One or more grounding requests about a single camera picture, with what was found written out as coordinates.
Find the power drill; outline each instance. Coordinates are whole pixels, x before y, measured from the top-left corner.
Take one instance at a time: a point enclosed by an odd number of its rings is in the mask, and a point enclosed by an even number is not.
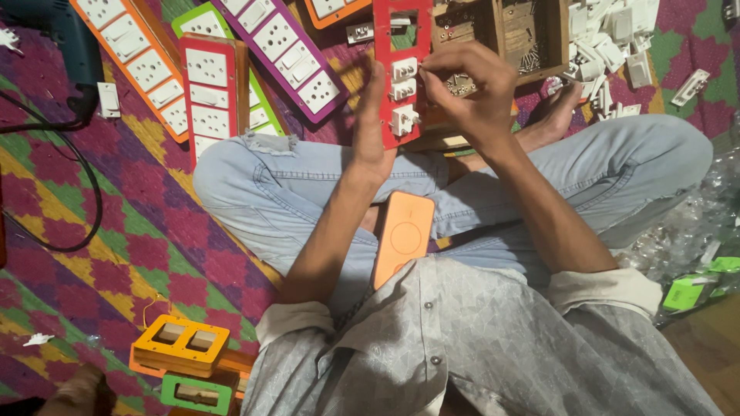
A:
[[[90,29],[68,0],[0,0],[0,7],[8,24],[40,30],[56,42],[67,77],[82,91],[82,97],[69,97],[67,106],[87,126],[98,106],[98,82],[104,80],[98,40]]]

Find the shirt cuff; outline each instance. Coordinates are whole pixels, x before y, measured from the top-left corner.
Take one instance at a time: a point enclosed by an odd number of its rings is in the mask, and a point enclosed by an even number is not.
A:
[[[630,309],[650,319],[658,312],[663,291],[636,269],[560,272],[550,281],[548,297],[561,315],[581,305],[596,304]]]
[[[310,327],[317,327],[327,335],[333,335],[334,320],[329,308],[321,302],[305,302],[283,305],[271,305],[260,319],[255,331],[260,342],[260,352],[272,341],[288,332]]]

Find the red switchboard frame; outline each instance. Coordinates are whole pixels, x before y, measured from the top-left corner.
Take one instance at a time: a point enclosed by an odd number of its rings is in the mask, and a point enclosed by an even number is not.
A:
[[[406,58],[417,59],[420,63],[428,54],[431,47],[431,26],[433,0],[374,0],[373,15],[375,28],[375,59],[381,61],[386,68],[386,90],[380,104],[380,120],[383,124],[383,145],[386,149],[398,147],[408,143],[424,131],[426,116],[426,91],[421,77],[416,75],[417,93],[394,101],[391,93],[391,64]],[[418,10],[416,45],[404,50],[391,49],[391,13]],[[414,111],[419,114],[420,123],[414,124],[407,134],[396,136],[392,132],[393,110],[415,104]]]

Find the person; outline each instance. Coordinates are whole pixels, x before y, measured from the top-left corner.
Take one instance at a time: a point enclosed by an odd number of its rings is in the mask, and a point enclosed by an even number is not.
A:
[[[650,321],[660,286],[609,252],[700,182],[710,142],[666,115],[558,140],[576,84],[513,135],[517,74],[471,42],[432,53],[420,76],[478,156],[384,150],[385,70],[374,63],[352,148],[248,132],[195,169],[203,206],[285,275],[241,414],[720,415]],[[476,95],[441,81],[461,72]],[[395,190],[435,201],[434,238],[479,235],[373,291],[372,205]]]

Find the purple switchboard panel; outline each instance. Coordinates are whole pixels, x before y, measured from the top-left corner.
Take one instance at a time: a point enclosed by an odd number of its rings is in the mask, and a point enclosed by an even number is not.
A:
[[[349,91],[281,0],[211,0],[312,123]]]

